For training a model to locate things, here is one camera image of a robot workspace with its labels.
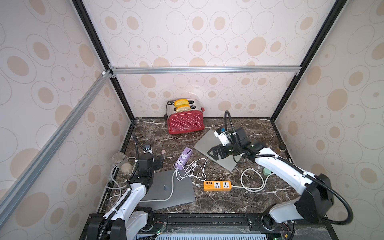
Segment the green charger adapter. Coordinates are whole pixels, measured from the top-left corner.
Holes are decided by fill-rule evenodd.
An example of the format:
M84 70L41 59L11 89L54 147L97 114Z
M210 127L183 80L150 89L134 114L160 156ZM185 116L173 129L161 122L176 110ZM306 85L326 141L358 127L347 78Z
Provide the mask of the green charger adapter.
M264 169L263 169L263 174L264 174L265 176L269 176L269 175L272 174L272 171L269 170L269 169L267 169L267 168L264 168Z

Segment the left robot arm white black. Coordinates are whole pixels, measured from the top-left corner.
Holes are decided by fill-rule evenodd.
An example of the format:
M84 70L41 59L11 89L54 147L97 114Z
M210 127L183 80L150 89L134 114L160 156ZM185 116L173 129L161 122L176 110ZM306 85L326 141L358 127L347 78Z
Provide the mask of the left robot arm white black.
M154 182L155 171L163 168L163 155L144 153L135 160L127 189L103 216L90 215L81 235L82 240L132 240L140 232L154 226L153 210L140 207Z

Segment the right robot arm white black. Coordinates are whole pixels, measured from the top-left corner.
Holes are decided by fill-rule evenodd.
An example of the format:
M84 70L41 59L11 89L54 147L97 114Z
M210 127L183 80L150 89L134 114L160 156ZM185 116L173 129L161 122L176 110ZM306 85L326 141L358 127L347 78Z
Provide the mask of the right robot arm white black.
M347 201L332 189L330 179L324 175L315 175L297 167L285 160L271 148L260 141L251 142L243 128L229 131L224 128L214 132L220 144L208 150L208 155L214 160L229 156L240 156L268 170L288 183L300 197L268 208L263 216L267 229L274 224L286 221L305 220L309 223L319 223L321 220L334 225L348 225L354 218L353 210ZM344 205L347 217L341 221L329 220L327 212L334 205L334 198Z

